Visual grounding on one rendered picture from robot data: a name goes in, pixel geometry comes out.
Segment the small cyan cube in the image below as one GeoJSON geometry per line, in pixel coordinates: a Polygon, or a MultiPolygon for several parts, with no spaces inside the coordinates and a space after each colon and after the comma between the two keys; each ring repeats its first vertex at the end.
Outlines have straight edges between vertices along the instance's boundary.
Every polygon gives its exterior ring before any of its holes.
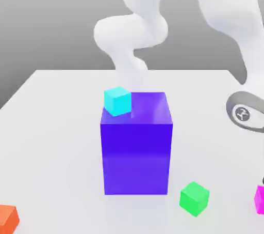
{"type": "Polygon", "coordinates": [[[104,109],[112,116],[131,112],[131,92],[123,87],[105,90],[104,109]]]}

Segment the small magenta cube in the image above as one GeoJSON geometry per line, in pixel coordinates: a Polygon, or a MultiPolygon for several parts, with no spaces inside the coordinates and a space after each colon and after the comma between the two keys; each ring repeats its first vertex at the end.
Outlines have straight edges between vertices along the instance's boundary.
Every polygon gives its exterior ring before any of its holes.
{"type": "Polygon", "coordinates": [[[256,212],[258,214],[264,215],[264,186],[258,185],[255,196],[254,196],[254,203],[256,212]]]}

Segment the small green cube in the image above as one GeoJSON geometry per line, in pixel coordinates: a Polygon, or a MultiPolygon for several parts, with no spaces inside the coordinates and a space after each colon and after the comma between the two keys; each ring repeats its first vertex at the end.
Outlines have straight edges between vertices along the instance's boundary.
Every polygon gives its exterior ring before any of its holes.
{"type": "Polygon", "coordinates": [[[181,190],[179,205],[188,213],[197,217],[208,206],[209,195],[209,190],[192,181],[181,190]]]}

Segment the small orange cube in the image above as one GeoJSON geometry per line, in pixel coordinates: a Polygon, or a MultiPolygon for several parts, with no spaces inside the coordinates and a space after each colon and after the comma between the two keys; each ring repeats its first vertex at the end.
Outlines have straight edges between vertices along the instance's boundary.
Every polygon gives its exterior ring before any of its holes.
{"type": "Polygon", "coordinates": [[[14,234],[19,222],[16,206],[0,205],[0,234],[14,234]]]}

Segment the large purple box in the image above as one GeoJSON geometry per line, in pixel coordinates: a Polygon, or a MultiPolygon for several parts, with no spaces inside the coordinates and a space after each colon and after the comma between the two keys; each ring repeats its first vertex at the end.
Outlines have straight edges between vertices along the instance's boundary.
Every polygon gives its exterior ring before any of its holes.
{"type": "Polygon", "coordinates": [[[133,92],[131,112],[102,111],[100,130],[106,195],[168,192],[173,120],[166,94],[133,92]]]}

